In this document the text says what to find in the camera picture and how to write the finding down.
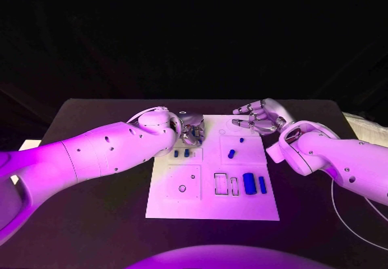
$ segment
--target white cable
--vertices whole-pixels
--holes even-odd
[[[130,123],[142,114],[145,114],[146,112],[149,112],[150,110],[153,110],[153,109],[158,109],[158,108],[160,108],[160,106],[156,106],[155,108],[149,108],[149,109],[146,109],[145,111],[142,111],[142,112],[139,112],[130,119],[129,119],[129,121],[127,121],[127,123]]]
[[[361,240],[364,240],[367,243],[370,243],[370,244],[374,245],[375,247],[378,247],[378,248],[384,249],[385,251],[388,251],[388,248],[384,248],[383,246],[377,245],[375,243],[372,243],[371,241],[368,241],[365,238],[362,238],[362,237],[357,234],[357,232],[351,229],[351,227],[348,226],[348,224],[345,223],[345,221],[344,221],[344,219],[342,219],[342,217],[341,217],[341,215],[339,215],[339,213],[338,213],[336,203],[335,203],[335,201],[333,201],[333,181],[332,181],[332,202],[333,202],[333,209],[335,209],[335,211],[336,211],[338,217],[339,217],[339,219],[341,219],[344,225],[345,225],[346,228],[349,229],[349,231],[351,231],[351,232],[357,235],[357,237],[358,237]]]
[[[378,212],[378,215],[388,221],[388,218],[383,215],[383,213],[378,211],[377,207],[374,206],[374,204],[371,203],[371,200],[365,197],[367,202],[370,203],[371,207],[374,208],[374,210]]]

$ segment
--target robotic hand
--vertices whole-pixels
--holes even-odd
[[[267,148],[276,163],[286,160],[300,175],[325,171],[344,188],[388,205],[387,147],[361,140],[341,140],[322,124],[296,122],[270,98],[233,111],[246,112],[250,120],[235,119],[235,125],[254,129],[260,135],[280,132],[279,142]]]
[[[175,115],[166,107],[156,107],[137,113],[127,123],[101,126],[31,150],[0,152],[0,245],[57,192],[166,155],[179,138],[189,145],[202,144],[204,116]]]

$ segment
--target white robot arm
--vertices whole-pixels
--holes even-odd
[[[189,145],[201,145],[204,116],[186,112],[175,115],[168,108],[156,107],[127,123],[101,126],[31,150],[0,152],[0,245],[57,192],[166,155],[179,138]],[[13,175],[22,195],[10,180]]]
[[[286,160],[300,175],[325,171],[344,188],[388,205],[387,147],[341,140],[322,124],[296,122],[270,98],[234,110],[234,114],[244,112],[251,113],[250,120],[237,119],[235,125],[253,128],[261,135],[280,132],[279,142],[267,149],[276,163]]]

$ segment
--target blue block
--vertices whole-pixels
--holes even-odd
[[[248,195],[257,194],[257,185],[256,185],[256,178],[253,176],[253,173],[246,173],[243,175],[243,178],[244,178],[246,193]]]
[[[261,193],[266,194],[267,193],[267,188],[266,188],[264,177],[258,177],[258,183],[260,183]]]
[[[231,150],[231,151],[230,151],[230,154],[228,154],[228,158],[230,158],[230,159],[233,159],[235,153],[237,153],[235,150]]]

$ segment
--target table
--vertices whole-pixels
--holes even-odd
[[[127,121],[153,106],[168,106],[173,112],[231,114],[234,108],[251,101],[71,99],[58,112],[42,145]],[[321,122],[342,139],[357,138],[333,101],[280,100],[280,103],[297,120]],[[264,147],[277,137],[279,134],[264,137]],[[329,176],[318,171],[303,177],[286,162],[276,164],[269,156],[267,160],[280,221],[146,219],[152,159],[49,198],[0,246],[0,267],[123,268],[158,253],[207,244],[276,249],[335,268],[387,267],[387,251],[367,244],[338,219]],[[387,247],[388,225],[364,198],[335,186],[335,199],[354,230]]]

